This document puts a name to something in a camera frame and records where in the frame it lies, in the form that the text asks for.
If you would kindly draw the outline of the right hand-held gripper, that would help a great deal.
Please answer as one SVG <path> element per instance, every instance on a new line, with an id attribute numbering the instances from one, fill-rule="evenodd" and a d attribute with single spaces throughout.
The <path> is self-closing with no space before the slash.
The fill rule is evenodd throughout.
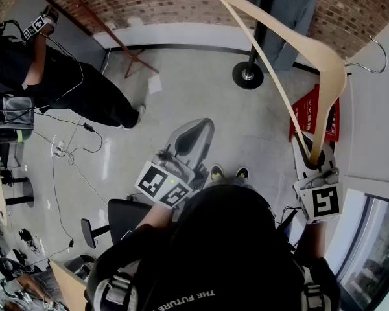
<path id="1" fill-rule="evenodd" d="M 318 171 L 310 176 L 312 165 L 309 155 L 312 149 L 312 139 L 308 133 L 303 133 L 302 143 L 295 132 L 291 138 L 294 154 L 294 166 L 297 177 L 293 189 L 298 197 L 308 224 L 317 224 L 332 220 L 342 214 L 344 196 L 343 186 L 339 182 L 339 169 L 336 168 L 334 151 L 330 144 L 323 143 L 322 152 L 318 158 Z"/>

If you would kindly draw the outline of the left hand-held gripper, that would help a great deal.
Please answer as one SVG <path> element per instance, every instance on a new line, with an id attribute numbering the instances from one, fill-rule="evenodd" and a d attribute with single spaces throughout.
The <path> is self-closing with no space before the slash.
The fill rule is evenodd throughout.
<path id="1" fill-rule="evenodd" d="M 209 176 L 202 161 L 209 152 L 214 132 L 214 123 L 209 118 L 190 121 L 174 130 L 165 150 L 145 163 L 135 187 L 168 209 L 190 198 L 203 188 Z"/>

